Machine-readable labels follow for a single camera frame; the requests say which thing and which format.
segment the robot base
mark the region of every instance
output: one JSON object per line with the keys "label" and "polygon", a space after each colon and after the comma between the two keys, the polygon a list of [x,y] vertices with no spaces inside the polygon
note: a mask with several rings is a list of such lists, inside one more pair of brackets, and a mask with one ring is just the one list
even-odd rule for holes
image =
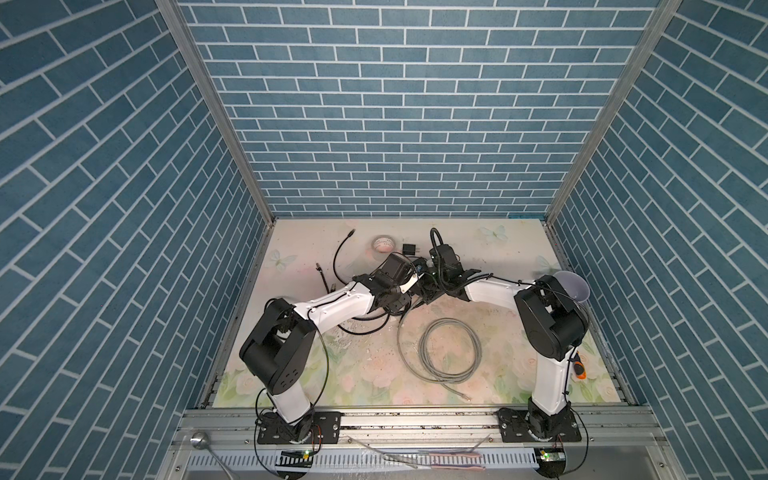
{"label": "robot base", "polygon": [[502,442],[521,443],[521,442],[549,442],[552,438],[560,435],[563,442],[580,442],[581,433],[576,423],[576,418],[571,409],[563,409],[558,413],[558,421],[553,425],[551,435],[542,438],[531,432],[531,423],[528,421],[530,415],[528,410],[499,409],[498,425],[502,433]]}
{"label": "robot base", "polygon": [[[317,430],[319,427],[323,435],[324,444],[339,443],[339,427],[341,425],[341,412],[314,412],[312,417],[311,429]],[[259,445],[287,445],[293,443],[294,439],[286,434],[287,429],[280,422],[265,422],[259,430],[257,443]],[[303,444],[312,442],[312,437],[307,436]]]}

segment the metal spoon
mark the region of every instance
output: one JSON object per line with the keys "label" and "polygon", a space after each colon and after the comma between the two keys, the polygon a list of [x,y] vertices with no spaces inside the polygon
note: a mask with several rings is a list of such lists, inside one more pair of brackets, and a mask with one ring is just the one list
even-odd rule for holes
{"label": "metal spoon", "polygon": [[239,480],[240,477],[237,476],[237,473],[230,470],[221,458],[219,458],[219,455],[216,455],[214,451],[210,449],[210,437],[206,432],[195,432],[190,439],[190,443],[196,450],[207,450],[216,461],[219,462],[221,469],[224,470],[224,473],[227,474],[227,477],[230,480]]}

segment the orange and black tool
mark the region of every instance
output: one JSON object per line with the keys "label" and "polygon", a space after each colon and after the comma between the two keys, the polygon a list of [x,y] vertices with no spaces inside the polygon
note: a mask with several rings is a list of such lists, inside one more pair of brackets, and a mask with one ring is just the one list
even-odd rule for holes
{"label": "orange and black tool", "polygon": [[574,362],[574,373],[576,374],[576,378],[580,380],[586,379],[587,370],[584,368],[584,363],[581,363],[581,357],[578,355],[578,352],[576,352],[573,362]]}

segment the brick wallpaper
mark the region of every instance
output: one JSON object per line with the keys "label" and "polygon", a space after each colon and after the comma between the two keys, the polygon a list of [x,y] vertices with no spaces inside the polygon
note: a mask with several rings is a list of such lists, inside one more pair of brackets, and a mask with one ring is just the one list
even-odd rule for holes
{"label": "brick wallpaper", "polygon": [[555,223],[689,478],[768,478],[766,25],[684,0]]}
{"label": "brick wallpaper", "polygon": [[182,0],[278,216],[541,217],[657,0]]}
{"label": "brick wallpaper", "polygon": [[152,0],[0,2],[0,478],[144,478],[263,221]]}

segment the coiled gray cable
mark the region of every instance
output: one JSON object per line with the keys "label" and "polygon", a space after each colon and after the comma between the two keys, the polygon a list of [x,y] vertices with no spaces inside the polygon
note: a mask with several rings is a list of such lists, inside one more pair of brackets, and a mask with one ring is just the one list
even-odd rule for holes
{"label": "coiled gray cable", "polygon": [[[406,316],[403,315],[397,324],[397,351],[400,354],[400,358],[402,359],[402,362],[405,363],[408,370],[410,370],[413,375],[419,377],[425,382],[437,383],[439,385],[442,385],[448,391],[453,392],[456,395],[462,397],[464,400],[471,400],[467,395],[452,389],[447,384],[449,383],[457,384],[457,383],[466,382],[467,380],[469,380],[472,374],[474,374],[479,368],[480,362],[482,360],[482,346],[480,344],[480,338],[478,337],[478,334],[475,333],[475,331],[469,325],[455,318],[446,317],[446,318],[437,319],[434,322],[430,323],[427,326],[427,329],[422,334],[421,339],[419,339],[419,360],[421,361],[422,367],[424,367],[424,370],[426,370],[426,372],[429,375],[435,377],[431,379],[417,372],[408,363],[408,360],[406,360],[406,356],[402,353],[402,347],[400,346],[400,330],[401,330],[402,324],[405,322],[405,319],[406,319]],[[427,342],[429,341],[429,336],[436,329],[445,325],[459,326],[463,328],[467,332],[467,334],[469,334],[469,339],[472,342],[472,348],[475,351],[475,358],[472,360],[472,364],[463,372],[459,372],[459,373],[442,372],[435,367],[435,364],[432,363],[432,359],[429,357],[429,351],[427,349]]]}

